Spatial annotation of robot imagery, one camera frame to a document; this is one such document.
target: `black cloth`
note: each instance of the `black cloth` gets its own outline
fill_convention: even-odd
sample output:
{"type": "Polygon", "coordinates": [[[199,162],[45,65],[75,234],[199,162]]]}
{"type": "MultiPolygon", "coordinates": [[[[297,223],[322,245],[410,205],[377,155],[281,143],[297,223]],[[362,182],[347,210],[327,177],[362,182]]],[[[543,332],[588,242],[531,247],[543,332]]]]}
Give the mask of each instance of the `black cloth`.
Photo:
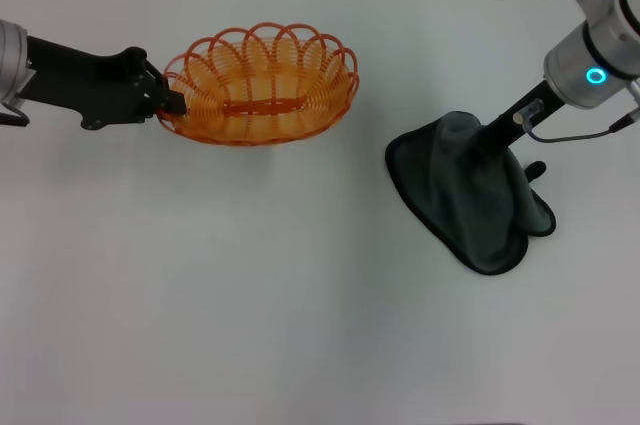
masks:
{"type": "Polygon", "coordinates": [[[478,155],[480,127],[473,115],[451,112],[391,142],[386,162],[420,221],[466,266],[499,275],[522,261],[529,236],[550,235],[556,221],[510,150],[478,155]]]}

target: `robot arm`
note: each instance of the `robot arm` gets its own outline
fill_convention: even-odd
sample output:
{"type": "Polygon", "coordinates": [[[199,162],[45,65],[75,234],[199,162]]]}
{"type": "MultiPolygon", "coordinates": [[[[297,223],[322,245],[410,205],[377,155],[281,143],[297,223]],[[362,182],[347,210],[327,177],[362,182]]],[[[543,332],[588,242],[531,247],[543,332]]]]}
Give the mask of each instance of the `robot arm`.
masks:
{"type": "MultiPolygon", "coordinates": [[[[544,61],[544,81],[479,134],[487,150],[509,146],[564,104],[599,106],[627,89],[640,106],[640,0],[576,0],[586,20],[544,61]]],[[[640,108],[611,125],[640,120],[640,108]]]]}
{"type": "Polygon", "coordinates": [[[157,111],[184,115],[182,94],[147,61],[140,48],[98,57],[27,35],[0,20],[0,124],[26,126],[24,100],[76,110],[81,126],[98,130],[117,123],[143,123],[157,111]]]}

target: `white table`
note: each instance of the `white table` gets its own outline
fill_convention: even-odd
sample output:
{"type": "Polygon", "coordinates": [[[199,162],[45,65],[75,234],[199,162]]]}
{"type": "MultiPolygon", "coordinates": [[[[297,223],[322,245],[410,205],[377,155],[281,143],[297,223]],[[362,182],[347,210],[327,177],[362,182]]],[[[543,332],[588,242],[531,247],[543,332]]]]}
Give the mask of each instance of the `white table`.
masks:
{"type": "MultiPolygon", "coordinates": [[[[383,152],[542,77],[572,0],[0,0],[0,15],[158,67],[229,26],[307,22],[353,48],[335,128],[233,149],[157,123],[87,132],[29,103],[0,133],[0,423],[617,425],[640,416],[640,129],[523,139],[558,216],[514,271],[467,270],[403,205],[383,152]]],[[[566,107],[544,136],[632,108],[566,107]]]]}

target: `woven plastic basket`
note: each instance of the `woven plastic basket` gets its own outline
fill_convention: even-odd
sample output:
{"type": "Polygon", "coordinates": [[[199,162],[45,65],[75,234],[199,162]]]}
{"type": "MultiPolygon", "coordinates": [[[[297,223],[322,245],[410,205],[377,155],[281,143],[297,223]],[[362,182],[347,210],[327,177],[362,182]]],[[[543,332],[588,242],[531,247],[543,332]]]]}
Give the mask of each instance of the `woven plastic basket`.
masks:
{"type": "Polygon", "coordinates": [[[308,138],[348,110],[358,90],[354,53],[309,25],[261,23],[195,42],[165,69],[187,114],[160,113],[199,142],[254,146],[308,138]]]}

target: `blue led ring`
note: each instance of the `blue led ring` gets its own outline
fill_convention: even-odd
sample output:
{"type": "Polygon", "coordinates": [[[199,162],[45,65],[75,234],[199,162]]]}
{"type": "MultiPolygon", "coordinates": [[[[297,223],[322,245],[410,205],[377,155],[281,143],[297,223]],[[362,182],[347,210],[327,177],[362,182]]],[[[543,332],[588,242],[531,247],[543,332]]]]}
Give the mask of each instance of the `blue led ring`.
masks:
{"type": "Polygon", "coordinates": [[[592,68],[587,72],[587,81],[593,85],[600,85],[607,81],[607,72],[601,68],[592,68]]]}

